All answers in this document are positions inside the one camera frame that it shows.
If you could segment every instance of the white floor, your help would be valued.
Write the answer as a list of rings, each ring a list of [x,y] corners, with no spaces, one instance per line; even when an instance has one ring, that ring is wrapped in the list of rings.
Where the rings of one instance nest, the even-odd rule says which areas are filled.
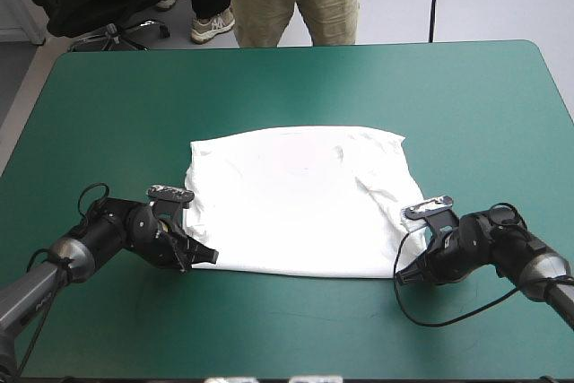
[[[431,0],[361,0],[357,43],[424,42],[428,38]],[[574,7],[571,0],[439,0],[436,41],[528,39],[541,49],[562,98],[574,117]],[[170,39],[155,34],[139,39],[151,48],[235,48],[232,33],[201,47],[188,41],[191,8],[180,0],[168,13],[140,13],[163,19],[171,28]],[[4,168],[25,121],[38,97],[49,69],[64,52],[67,40],[48,38],[38,49],[16,100],[0,127],[0,170]],[[310,44],[296,14],[283,35],[281,46]]]

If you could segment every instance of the green table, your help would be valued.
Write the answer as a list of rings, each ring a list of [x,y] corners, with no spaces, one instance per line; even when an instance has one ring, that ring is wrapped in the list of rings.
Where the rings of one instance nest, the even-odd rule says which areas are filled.
[[[87,184],[144,200],[183,184],[189,141],[294,125],[404,135],[426,196],[453,196],[459,214],[511,202],[574,260],[574,127],[531,43],[87,53],[59,58],[0,179],[0,280],[77,222]],[[439,319],[510,287],[483,268],[404,295]],[[122,252],[58,297],[27,374],[565,378],[573,353],[561,319],[519,295],[429,329],[402,316],[388,280],[182,276]]]

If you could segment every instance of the black wire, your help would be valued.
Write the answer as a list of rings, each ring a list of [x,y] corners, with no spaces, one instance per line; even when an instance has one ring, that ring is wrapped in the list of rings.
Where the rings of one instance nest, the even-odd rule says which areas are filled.
[[[90,190],[93,190],[96,187],[104,187],[104,194],[101,198],[98,199],[98,201],[101,201],[103,199],[105,199],[106,197],[109,196],[109,186],[106,183],[93,183],[90,184],[87,188],[85,188],[83,190],[83,192],[80,194],[80,197],[78,197],[78,213],[80,213],[80,215],[82,217],[85,217],[86,214],[84,214],[82,212],[82,200],[83,197],[86,195],[86,193],[88,193]]]
[[[401,250],[403,249],[403,245],[404,242],[406,241],[407,238],[409,238],[409,235],[411,235],[411,232],[408,232],[406,235],[404,235],[403,239],[401,240],[400,245],[398,246],[398,250],[396,252],[396,259],[395,259],[395,264],[393,265],[393,288],[395,290],[395,297],[396,297],[396,301],[398,302],[398,306],[401,309],[401,311],[403,311],[403,314],[409,319],[411,320],[414,324],[419,325],[419,326],[425,326],[425,327],[443,327],[443,326],[448,326],[448,325],[452,325],[456,322],[460,322],[461,320],[464,320],[466,318],[470,318],[472,316],[475,316],[478,313],[481,313],[491,307],[494,307],[495,305],[500,304],[501,302],[507,300],[508,298],[510,298],[512,295],[514,295],[516,292],[519,292],[520,290],[524,289],[525,287],[531,285],[531,284],[537,284],[540,282],[548,282],[548,283],[554,283],[554,284],[567,284],[570,286],[574,286],[574,279],[569,279],[569,280],[563,280],[563,279],[556,279],[556,278],[538,278],[538,279],[534,279],[534,280],[530,280],[526,283],[522,283],[521,285],[515,287],[514,289],[508,291],[507,293],[505,293],[504,295],[502,295],[501,297],[499,297],[496,300],[492,300],[491,302],[488,302],[487,304],[479,307],[478,309],[474,309],[473,311],[469,311],[468,313],[465,313],[461,316],[458,316],[457,318],[451,318],[450,320],[446,320],[444,322],[438,322],[438,323],[432,323],[432,322],[422,322],[420,320],[418,320],[417,318],[414,318],[413,316],[411,316],[408,311],[406,310],[406,308],[404,307],[403,302],[401,301],[401,295],[399,294],[399,289],[398,289],[398,279],[396,277],[396,266],[398,265],[398,259],[401,256]]]
[[[54,298],[56,297],[58,280],[60,279],[60,272],[61,271],[62,270],[58,268],[58,270],[56,272],[56,275],[54,278],[54,286],[52,287],[52,291],[50,292],[48,304],[46,304],[46,308],[44,309],[44,314],[42,314],[42,317],[40,318],[38,326],[36,326],[36,330],[34,331],[34,335],[30,339],[30,343],[28,344],[28,348],[26,349],[26,353],[24,354],[22,361],[20,362],[20,366],[18,367],[18,373],[17,373],[18,378],[22,376],[24,368],[26,367],[26,364],[28,363],[28,359],[32,355],[32,351],[34,350],[34,347],[36,346],[36,342],[38,341],[39,334],[40,334],[40,332],[42,332],[42,328],[44,327],[44,324],[46,323],[46,319],[48,318],[48,313],[49,313],[50,309],[52,308],[52,304],[54,303]]]
[[[67,265],[70,263],[69,259],[61,258],[60,256],[58,256],[56,253],[54,253],[49,248],[40,248],[32,254],[30,261],[28,262],[28,265],[26,266],[26,272],[27,273],[31,270],[32,266],[34,265],[34,262],[36,261],[36,257],[38,257],[38,255],[40,255],[41,253],[46,253],[48,255],[48,260],[51,259],[51,262],[54,263],[55,265],[62,265],[62,264]],[[50,291],[50,297],[48,298],[48,303],[46,304],[46,307],[44,308],[44,313],[42,314],[42,317],[39,320],[38,326],[36,326],[36,330],[34,331],[34,335],[32,336],[30,343],[28,344],[28,348],[26,349],[26,353],[24,354],[22,361],[20,362],[20,366],[18,367],[18,374],[17,374],[18,378],[22,375],[22,372],[24,371],[24,368],[26,367],[26,364],[28,363],[28,359],[30,358],[32,351],[34,350],[34,347],[36,346],[36,342],[38,341],[39,334],[42,331],[44,324],[46,323],[46,319],[48,318],[48,313],[49,313],[50,309],[52,308],[52,304],[54,303],[54,298],[56,297],[58,283],[59,283],[60,275],[61,275],[62,271],[63,271],[62,268],[59,266],[56,274],[54,275],[54,285],[52,287],[52,290]]]

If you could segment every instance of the office chair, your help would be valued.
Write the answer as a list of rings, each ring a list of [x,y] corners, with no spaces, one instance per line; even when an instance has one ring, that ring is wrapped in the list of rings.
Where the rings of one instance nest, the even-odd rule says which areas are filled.
[[[170,30],[158,20],[146,20],[124,27],[136,12],[160,0],[32,0],[48,15],[48,31],[54,36],[75,38],[84,33],[101,30],[74,42],[69,51],[94,42],[103,42],[101,51],[110,51],[120,43],[136,50],[148,48],[133,41],[128,35],[149,27],[157,27],[161,38],[168,38]]]

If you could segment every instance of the gray floor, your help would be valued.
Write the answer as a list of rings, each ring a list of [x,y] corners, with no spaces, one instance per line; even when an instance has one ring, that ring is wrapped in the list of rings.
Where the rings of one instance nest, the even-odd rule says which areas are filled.
[[[0,43],[0,124],[12,106],[16,92],[36,54],[28,42]]]
[[[429,26],[430,0],[360,0],[358,44],[425,42]],[[158,18],[171,29],[171,38],[158,39],[148,32],[135,38],[150,48],[236,48],[232,32],[196,46],[189,41],[193,12],[188,0],[179,0],[167,13],[153,10],[134,18]],[[439,0],[436,41],[528,39],[542,51],[561,96],[574,117],[574,7],[571,0]],[[33,107],[41,85],[57,56],[70,41],[48,38],[38,49],[13,110],[0,128],[0,169]],[[293,16],[280,46],[310,45],[300,15]]]

